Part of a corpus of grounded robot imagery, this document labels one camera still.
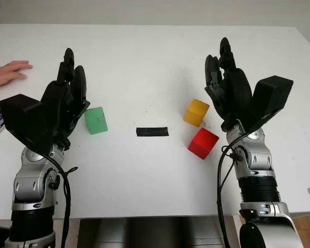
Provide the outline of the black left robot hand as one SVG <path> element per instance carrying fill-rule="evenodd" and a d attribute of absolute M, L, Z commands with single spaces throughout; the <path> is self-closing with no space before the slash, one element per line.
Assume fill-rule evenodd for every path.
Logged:
<path fill-rule="evenodd" d="M 74 53 L 67 48 L 59 65 L 57 79 L 52 81 L 41 98 L 46 110 L 51 142 L 69 150 L 68 137 L 89 107 L 86 99 L 86 76 L 82 66 L 74 66 Z"/>

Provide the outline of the person's bare hand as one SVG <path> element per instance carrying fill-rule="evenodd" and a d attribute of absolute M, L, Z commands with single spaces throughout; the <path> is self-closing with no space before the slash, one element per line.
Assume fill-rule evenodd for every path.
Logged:
<path fill-rule="evenodd" d="M 14 60 L 0 67 L 0 86 L 10 83 L 14 80 L 23 80 L 27 76 L 22 70 L 32 69 L 33 65 L 27 60 Z"/>

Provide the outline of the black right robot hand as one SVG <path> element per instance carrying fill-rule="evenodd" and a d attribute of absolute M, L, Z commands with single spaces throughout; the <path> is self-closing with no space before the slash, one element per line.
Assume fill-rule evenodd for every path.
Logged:
<path fill-rule="evenodd" d="M 205 91 L 223 119 L 221 129 L 228 132 L 237 120 L 243 121 L 251 104 L 252 92 L 245 73 L 236 66 L 226 37 L 220 42 L 220 57 L 207 56 L 205 79 Z"/>

